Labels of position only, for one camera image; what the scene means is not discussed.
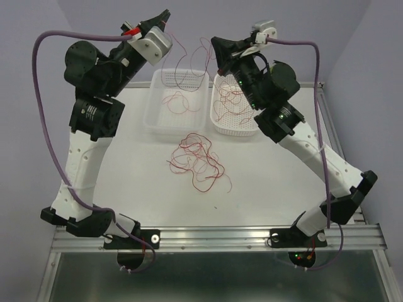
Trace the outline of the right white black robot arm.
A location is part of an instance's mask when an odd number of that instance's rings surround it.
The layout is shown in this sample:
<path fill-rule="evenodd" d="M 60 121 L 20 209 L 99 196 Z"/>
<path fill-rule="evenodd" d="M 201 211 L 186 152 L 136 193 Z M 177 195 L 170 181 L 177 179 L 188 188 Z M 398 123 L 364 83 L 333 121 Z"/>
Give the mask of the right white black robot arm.
<path fill-rule="evenodd" d="M 303 114 L 289 100 L 300 89 L 294 70 L 276 61 L 259 69 L 253 47 L 266 44 L 267 35 L 231 41 L 211 39 L 218 74 L 232 75 L 250 107 L 258 111 L 254 120 L 261 132 L 300 159 L 325 184 L 326 200 L 304 211 L 290 227 L 291 241 L 305 245 L 330 223 L 346 224 L 377 181 L 373 171 L 362 172 L 340 157 L 323 142 L 320 130 L 314 131 Z"/>

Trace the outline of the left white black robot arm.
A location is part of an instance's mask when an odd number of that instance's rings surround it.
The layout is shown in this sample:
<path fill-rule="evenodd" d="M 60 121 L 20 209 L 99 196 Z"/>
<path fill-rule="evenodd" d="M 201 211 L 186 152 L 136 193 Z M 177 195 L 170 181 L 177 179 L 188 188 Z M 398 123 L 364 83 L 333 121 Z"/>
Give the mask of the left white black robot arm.
<path fill-rule="evenodd" d="M 140 223 L 93 201 L 105 153 L 115 137 L 124 104 L 117 96 L 145 64 L 156 65 L 171 49 L 164 32 L 171 13 L 122 24 L 119 36 L 91 36 L 61 31 L 75 38 L 65 53 L 64 79 L 74 86 L 69 121 L 69 153 L 58 167 L 61 185 L 42 220 L 63 226 L 76 237 L 118 236 L 127 248 L 140 241 Z"/>

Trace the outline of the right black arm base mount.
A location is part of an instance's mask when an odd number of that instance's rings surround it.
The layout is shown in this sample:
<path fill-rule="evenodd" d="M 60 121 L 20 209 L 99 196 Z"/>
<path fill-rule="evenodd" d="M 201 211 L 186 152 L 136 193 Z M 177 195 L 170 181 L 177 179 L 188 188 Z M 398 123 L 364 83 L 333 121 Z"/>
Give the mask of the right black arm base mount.
<path fill-rule="evenodd" d="M 266 239 L 267 245 L 274 249 L 327 247 L 323 229 L 308 236 L 297 228 L 297 222 L 303 214 L 304 212 L 297 217 L 289 228 L 272 228 Z"/>

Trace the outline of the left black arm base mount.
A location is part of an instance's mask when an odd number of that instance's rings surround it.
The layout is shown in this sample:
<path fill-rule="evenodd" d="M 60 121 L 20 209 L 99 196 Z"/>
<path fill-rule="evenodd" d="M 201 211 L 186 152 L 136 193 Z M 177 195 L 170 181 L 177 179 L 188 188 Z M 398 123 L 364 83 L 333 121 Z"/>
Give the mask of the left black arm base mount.
<path fill-rule="evenodd" d="M 161 232 L 157 228 L 137 227 L 133 236 L 148 243 L 153 249 L 157 250 L 160 246 Z M 122 238 L 115 235 L 108 235 L 103 243 L 105 250 L 142 250 L 149 249 L 148 246 L 130 238 Z"/>

